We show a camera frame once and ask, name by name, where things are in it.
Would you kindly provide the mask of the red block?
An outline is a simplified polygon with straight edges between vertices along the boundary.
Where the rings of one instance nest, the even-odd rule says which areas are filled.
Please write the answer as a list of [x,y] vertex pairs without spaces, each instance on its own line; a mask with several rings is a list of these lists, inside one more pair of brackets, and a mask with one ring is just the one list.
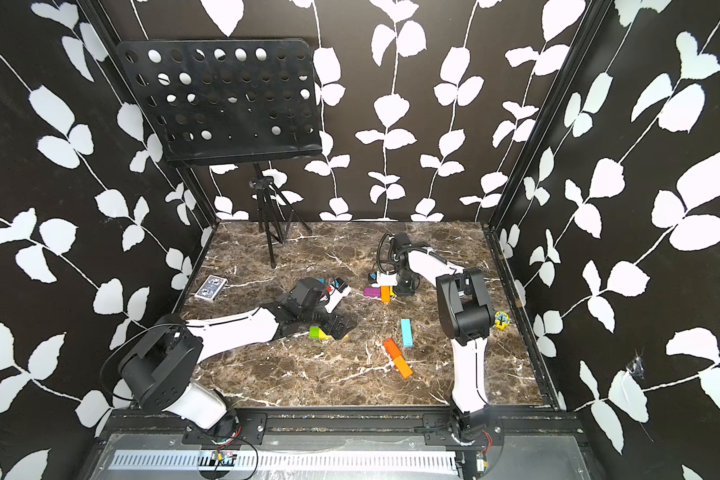
[[396,358],[402,356],[402,353],[401,353],[399,347],[397,346],[397,344],[395,343],[395,341],[393,339],[387,339],[387,340],[383,341],[382,346],[384,347],[386,353],[392,360],[395,360]]

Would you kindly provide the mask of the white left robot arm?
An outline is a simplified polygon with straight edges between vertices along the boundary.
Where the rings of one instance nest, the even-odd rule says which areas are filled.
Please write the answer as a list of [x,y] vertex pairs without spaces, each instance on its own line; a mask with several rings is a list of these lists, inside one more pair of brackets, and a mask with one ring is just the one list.
[[188,422],[187,443],[226,447],[241,437],[242,421],[222,394],[192,379],[196,366],[216,355],[311,327],[342,339],[357,326],[336,311],[350,293],[351,287],[341,278],[324,283],[307,277],[277,300],[247,312],[190,321],[166,315],[136,336],[117,372],[142,411],[167,412]]

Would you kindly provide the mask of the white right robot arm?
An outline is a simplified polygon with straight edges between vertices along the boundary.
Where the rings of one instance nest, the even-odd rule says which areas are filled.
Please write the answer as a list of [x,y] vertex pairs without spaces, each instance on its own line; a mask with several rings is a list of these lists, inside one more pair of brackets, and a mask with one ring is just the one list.
[[496,310],[481,269],[464,268],[406,233],[381,237],[373,282],[397,296],[412,296],[423,280],[434,286],[440,326],[453,351],[449,427],[456,441],[490,441],[485,353]]

